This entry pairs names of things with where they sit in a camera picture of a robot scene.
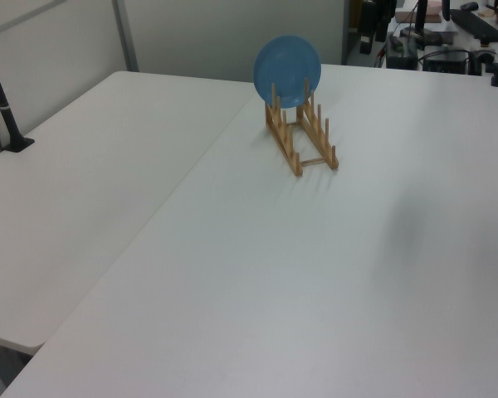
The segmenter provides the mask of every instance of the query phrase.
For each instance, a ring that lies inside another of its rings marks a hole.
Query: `keyboard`
[[[491,42],[498,42],[498,30],[476,14],[462,10],[450,10],[450,17],[456,25],[474,35],[475,39],[481,39],[487,35]]]

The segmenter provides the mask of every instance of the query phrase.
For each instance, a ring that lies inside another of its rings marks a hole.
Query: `wall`
[[[21,133],[117,70],[126,67],[111,0],[68,0],[0,32],[0,79]]]
[[[286,33],[342,61],[349,0],[119,0],[141,72],[252,81],[258,51]]]
[[[37,10],[45,10],[57,5],[62,0],[0,0],[0,30],[22,19],[37,14]]]

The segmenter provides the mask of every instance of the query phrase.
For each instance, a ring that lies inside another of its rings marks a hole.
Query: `blue plate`
[[[281,97],[282,108],[305,102],[305,78],[310,91],[321,77],[321,62],[315,48],[298,36],[279,36],[262,47],[252,71],[256,92],[268,104],[272,102],[271,85]]]

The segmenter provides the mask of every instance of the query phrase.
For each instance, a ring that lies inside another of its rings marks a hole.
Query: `desk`
[[[4,398],[498,397],[498,89],[316,98],[337,172],[294,177],[253,95]]]
[[[36,352],[252,93],[120,72],[0,153],[0,344]]]

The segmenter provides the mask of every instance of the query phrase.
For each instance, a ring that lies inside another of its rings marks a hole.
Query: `table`
[[[0,344],[35,353],[252,93],[119,72],[0,153]]]
[[[498,89],[324,66],[315,98],[337,172],[294,177],[254,94],[4,398],[497,398]]]

